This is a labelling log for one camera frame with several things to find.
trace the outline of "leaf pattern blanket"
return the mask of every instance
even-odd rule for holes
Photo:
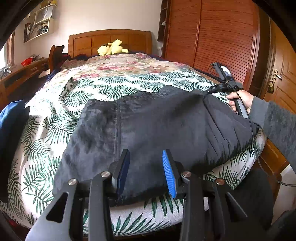
[[[89,99],[116,100],[138,91],[156,92],[164,85],[187,91],[215,85],[191,67],[158,61],[146,54],[98,56],[88,61],[66,61],[62,71],[27,103],[31,107],[9,174],[9,202],[0,208],[17,223],[31,227],[53,199],[53,179],[61,156]],[[228,104],[225,93],[214,94]],[[255,143],[224,165],[204,175],[206,180],[223,178],[235,188],[260,153],[265,136],[259,131]],[[115,236],[156,231],[182,220],[183,200],[168,194],[145,202],[111,208]],[[88,231],[88,211],[83,217]]]

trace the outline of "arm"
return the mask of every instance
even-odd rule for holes
[[[272,101],[266,102],[246,91],[238,91],[238,93],[247,107],[250,120],[263,129],[296,173],[296,115]],[[237,97],[236,93],[231,93],[227,98]],[[229,104],[236,111],[234,101],[229,101]]]

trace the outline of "stuffed animal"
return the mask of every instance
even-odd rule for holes
[[[128,53],[128,49],[123,49],[122,41],[119,39],[115,40],[113,43],[108,43],[107,45],[103,45],[98,49],[98,53],[100,56],[109,55],[109,54],[118,54],[118,53]]]

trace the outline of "dark gray hoodie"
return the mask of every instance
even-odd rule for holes
[[[263,129],[296,173],[296,115],[272,101],[254,97],[250,120]]]

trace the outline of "metal screw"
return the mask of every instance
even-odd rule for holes
[[[70,186],[75,185],[76,183],[77,183],[77,180],[76,180],[75,178],[72,178],[72,179],[70,179],[70,180],[68,181],[68,184],[69,184]]]
[[[189,172],[189,171],[184,171],[184,172],[182,172],[182,176],[183,176],[183,177],[190,177],[190,176],[191,176],[191,172]]]
[[[216,183],[217,183],[218,185],[224,185],[224,184],[225,184],[225,181],[224,181],[222,178],[218,178],[218,179],[216,180]]]
[[[101,176],[102,177],[108,177],[108,176],[110,176],[110,172],[104,171],[104,172],[101,173]]]

